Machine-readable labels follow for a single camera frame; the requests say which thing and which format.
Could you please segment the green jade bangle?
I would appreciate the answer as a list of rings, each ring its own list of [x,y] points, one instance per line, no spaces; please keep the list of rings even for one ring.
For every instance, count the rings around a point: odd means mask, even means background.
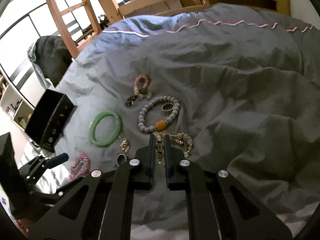
[[[88,138],[98,147],[110,146],[121,130],[121,119],[117,113],[107,110],[99,113],[89,125]]]

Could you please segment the black jewelry box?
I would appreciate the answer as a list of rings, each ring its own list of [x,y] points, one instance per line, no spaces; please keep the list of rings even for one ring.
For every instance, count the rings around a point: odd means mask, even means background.
[[[40,148],[54,153],[56,142],[73,109],[74,104],[66,94],[47,89],[36,105],[25,133]]]

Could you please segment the white open shelf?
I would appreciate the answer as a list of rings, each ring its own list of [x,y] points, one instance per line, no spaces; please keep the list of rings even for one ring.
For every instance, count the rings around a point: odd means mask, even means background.
[[[1,72],[1,89],[1,110],[24,132],[34,106],[14,86],[5,72]]]

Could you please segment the grey duvet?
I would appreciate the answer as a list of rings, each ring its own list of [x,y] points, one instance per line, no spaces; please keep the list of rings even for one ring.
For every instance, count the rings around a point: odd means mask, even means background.
[[[319,204],[319,30],[301,20],[238,5],[173,17],[135,16],[104,30],[57,85],[76,109],[56,145],[71,161],[87,154],[111,171],[119,146],[95,146],[89,124],[116,112],[129,156],[148,144],[139,129],[147,100],[125,106],[140,75],[151,102],[180,103],[168,127],[188,136],[190,161],[227,171],[301,239]]]

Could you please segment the black puffer jacket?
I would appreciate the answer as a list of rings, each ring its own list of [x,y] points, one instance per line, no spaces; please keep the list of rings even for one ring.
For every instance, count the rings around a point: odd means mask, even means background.
[[[35,63],[56,87],[73,62],[61,36],[41,36],[35,43]]]

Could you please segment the light blue garment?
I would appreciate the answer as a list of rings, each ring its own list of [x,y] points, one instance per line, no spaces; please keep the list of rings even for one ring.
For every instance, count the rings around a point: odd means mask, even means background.
[[[51,87],[51,83],[44,77],[44,73],[41,70],[41,68],[39,67],[38,64],[36,64],[36,43],[33,42],[31,44],[31,46],[28,48],[28,59],[31,62],[32,66],[33,66],[33,70],[36,74],[36,77],[40,83],[40,85],[44,88],[44,89],[48,89]]]

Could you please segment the white sliding wardrobe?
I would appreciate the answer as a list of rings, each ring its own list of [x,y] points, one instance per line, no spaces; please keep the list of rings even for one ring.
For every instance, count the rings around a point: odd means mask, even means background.
[[[44,89],[40,85],[27,50],[41,36],[57,34],[45,0],[13,0],[1,15],[2,72],[32,106]]]

